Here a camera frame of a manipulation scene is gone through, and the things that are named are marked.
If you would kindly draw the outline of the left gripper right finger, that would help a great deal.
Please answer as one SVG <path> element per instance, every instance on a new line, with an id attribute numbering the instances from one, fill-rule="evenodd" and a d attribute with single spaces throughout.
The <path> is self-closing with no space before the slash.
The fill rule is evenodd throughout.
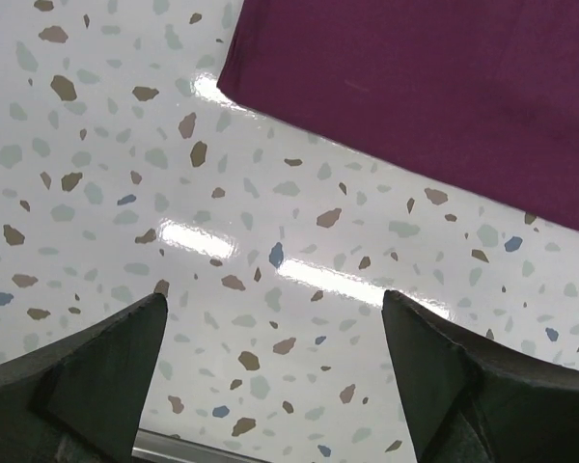
<path id="1" fill-rule="evenodd" d="M 388 290 L 382 318 L 419 462 L 579 462 L 579 370 L 527 356 Z"/>

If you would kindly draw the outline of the purple cloth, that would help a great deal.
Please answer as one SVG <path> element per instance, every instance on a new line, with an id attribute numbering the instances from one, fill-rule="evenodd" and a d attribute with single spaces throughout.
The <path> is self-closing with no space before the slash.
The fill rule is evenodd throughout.
<path id="1" fill-rule="evenodd" d="M 579 231 L 579 1 L 247 1 L 218 88 Z"/>

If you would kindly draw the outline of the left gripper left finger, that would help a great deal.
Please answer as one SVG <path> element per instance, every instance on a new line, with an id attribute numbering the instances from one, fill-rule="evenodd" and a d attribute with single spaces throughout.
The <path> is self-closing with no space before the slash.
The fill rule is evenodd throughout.
<path id="1" fill-rule="evenodd" d="M 152 293 L 0 364 L 0 462 L 128 462 L 168 317 Z"/>

